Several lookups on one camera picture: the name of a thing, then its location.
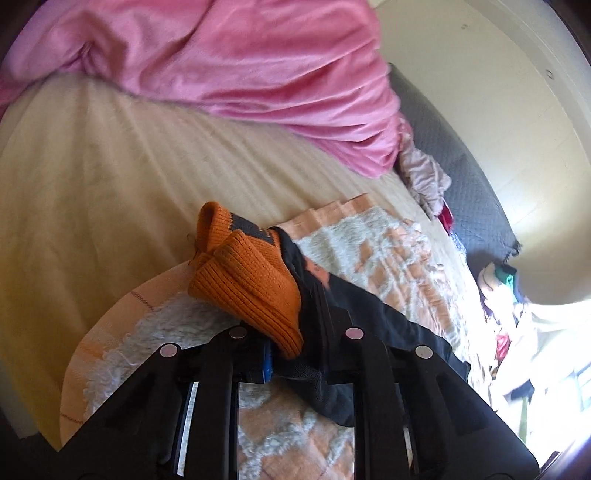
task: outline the crumpled cloth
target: crumpled cloth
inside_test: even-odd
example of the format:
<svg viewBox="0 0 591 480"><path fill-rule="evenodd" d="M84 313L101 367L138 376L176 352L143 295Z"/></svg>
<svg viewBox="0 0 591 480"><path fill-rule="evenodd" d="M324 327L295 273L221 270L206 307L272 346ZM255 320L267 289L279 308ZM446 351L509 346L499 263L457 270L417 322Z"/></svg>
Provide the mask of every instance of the crumpled cloth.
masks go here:
<svg viewBox="0 0 591 480"><path fill-rule="evenodd" d="M53 72L272 122L355 172L398 155L400 100L366 0L48 0L0 70L0 108Z"/></svg>
<svg viewBox="0 0 591 480"><path fill-rule="evenodd" d="M431 155L414 145L413 129L404 117L400 118L399 130L400 176L429 219L435 220L443 211L443 195L452 180Z"/></svg>

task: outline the pink bedsheet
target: pink bedsheet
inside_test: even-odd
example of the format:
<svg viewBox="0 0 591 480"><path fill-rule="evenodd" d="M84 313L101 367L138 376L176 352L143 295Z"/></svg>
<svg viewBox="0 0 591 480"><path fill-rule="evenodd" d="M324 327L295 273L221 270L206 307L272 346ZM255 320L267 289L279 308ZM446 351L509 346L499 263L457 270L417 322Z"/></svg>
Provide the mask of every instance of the pink bedsheet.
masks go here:
<svg viewBox="0 0 591 480"><path fill-rule="evenodd" d="M55 71L213 115L285 125L368 177L398 154L400 102L367 0L49 0L0 69L0 112Z"/></svg>

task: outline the bed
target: bed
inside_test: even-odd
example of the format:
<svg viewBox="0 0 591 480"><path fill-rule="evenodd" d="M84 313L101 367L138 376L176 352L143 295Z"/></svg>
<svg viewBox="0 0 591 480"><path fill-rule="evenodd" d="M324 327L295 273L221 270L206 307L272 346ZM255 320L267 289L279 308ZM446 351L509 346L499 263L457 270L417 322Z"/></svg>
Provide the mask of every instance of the bed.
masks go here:
<svg viewBox="0 0 591 480"><path fill-rule="evenodd" d="M391 82L404 81L392 72ZM408 92L403 110L426 105ZM436 112L430 118L440 131L433 145L465 149ZM369 193L420 223L467 318L457 350L478 358L488 375L493 344L478 288L441 223L429 220L396 173L361 177L278 125L217 118L82 74L55 74L30 86L2 118L0 192L0 351L56 448L61 388L76 346L128 292L193 256L196 216L210 200L271 226ZM469 229L469 215L458 213Z"/></svg>

